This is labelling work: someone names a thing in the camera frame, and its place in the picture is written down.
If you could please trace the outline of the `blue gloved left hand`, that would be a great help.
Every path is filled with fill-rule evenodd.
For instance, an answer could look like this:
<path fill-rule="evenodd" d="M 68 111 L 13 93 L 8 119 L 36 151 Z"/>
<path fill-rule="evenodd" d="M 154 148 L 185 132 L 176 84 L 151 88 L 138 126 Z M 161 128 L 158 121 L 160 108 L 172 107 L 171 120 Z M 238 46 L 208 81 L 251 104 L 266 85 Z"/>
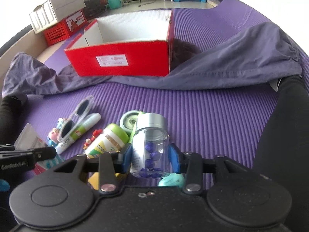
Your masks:
<path fill-rule="evenodd" d="M 10 184 L 3 180 L 0 179 L 0 192 L 8 192 L 10 190 Z"/>

